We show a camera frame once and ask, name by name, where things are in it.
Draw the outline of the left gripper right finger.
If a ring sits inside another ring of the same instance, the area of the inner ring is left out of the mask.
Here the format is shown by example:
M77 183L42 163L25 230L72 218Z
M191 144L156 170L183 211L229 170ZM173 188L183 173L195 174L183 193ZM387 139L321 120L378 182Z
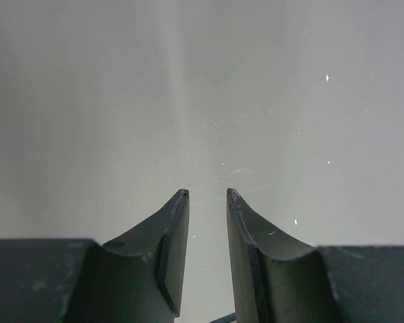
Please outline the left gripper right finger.
M404 322L404 245L311 246L227 191L238 322Z

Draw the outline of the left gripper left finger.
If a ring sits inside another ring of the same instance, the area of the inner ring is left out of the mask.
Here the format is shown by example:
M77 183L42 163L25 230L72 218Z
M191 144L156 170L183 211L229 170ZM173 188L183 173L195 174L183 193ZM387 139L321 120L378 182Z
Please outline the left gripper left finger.
M0 239L0 322L173 322L180 314L189 192L120 236Z

